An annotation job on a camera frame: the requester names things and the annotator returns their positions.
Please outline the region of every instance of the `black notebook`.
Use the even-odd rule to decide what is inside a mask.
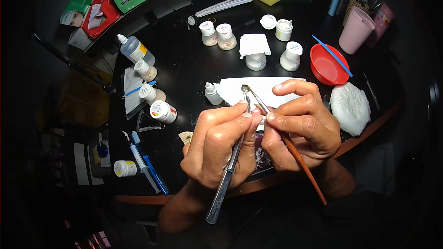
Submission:
[[[195,15],[199,18],[207,14],[234,7],[252,0],[192,0]]]

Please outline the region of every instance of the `pink container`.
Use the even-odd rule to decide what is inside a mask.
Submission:
[[[375,23],[371,17],[359,8],[353,7],[338,44],[344,52],[352,55],[374,29]]]
[[[386,5],[386,3],[381,4],[380,9],[374,18],[375,30],[372,31],[365,42],[370,48],[372,48],[378,42],[381,36],[383,36],[393,18],[394,14],[388,5]]]

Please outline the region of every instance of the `fingernail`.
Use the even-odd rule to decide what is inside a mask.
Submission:
[[[274,113],[268,113],[268,114],[266,115],[266,119],[267,119],[268,121],[272,121],[272,120],[274,120],[274,119],[275,119],[275,114],[274,114]]]

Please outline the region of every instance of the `dropper bottle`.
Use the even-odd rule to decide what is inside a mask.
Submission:
[[[209,82],[206,82],[205,96],[212,105],[219,105],[223,101],[223,98],[217,93],[214,85]]]

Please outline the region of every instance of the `wooden handle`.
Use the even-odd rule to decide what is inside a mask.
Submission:
[[[320,197],[320,199],[323,202],[323,205],[326,205],[326,200],[325,197],[323,196],[322,191],[320,191],[320,188],[317,185],[317,182],[314,179],[314,176],[312,175],[311,171],[309,170],[309,168],[307,167],[306,163],[304,162],[302,156],[300,155],[300,153],[298,152],[298,150],[296,149],[296,146],[294,145],[294,143],[292,142],[291,138],[289,137],[289,135],[285,132],[280,132],[281,135],[281,139],[285,142],[285,144],[287,145],[287,148],[289,149],[289,152],[291,152],[291,154],[294,156],[294,158],[297,160],[298,164],[303,168],[303,170],[305,171],[307,177],[309,178],[309,180],[311,180],[312,185],[315,188],[315,191],[317,191],[318,196]]]

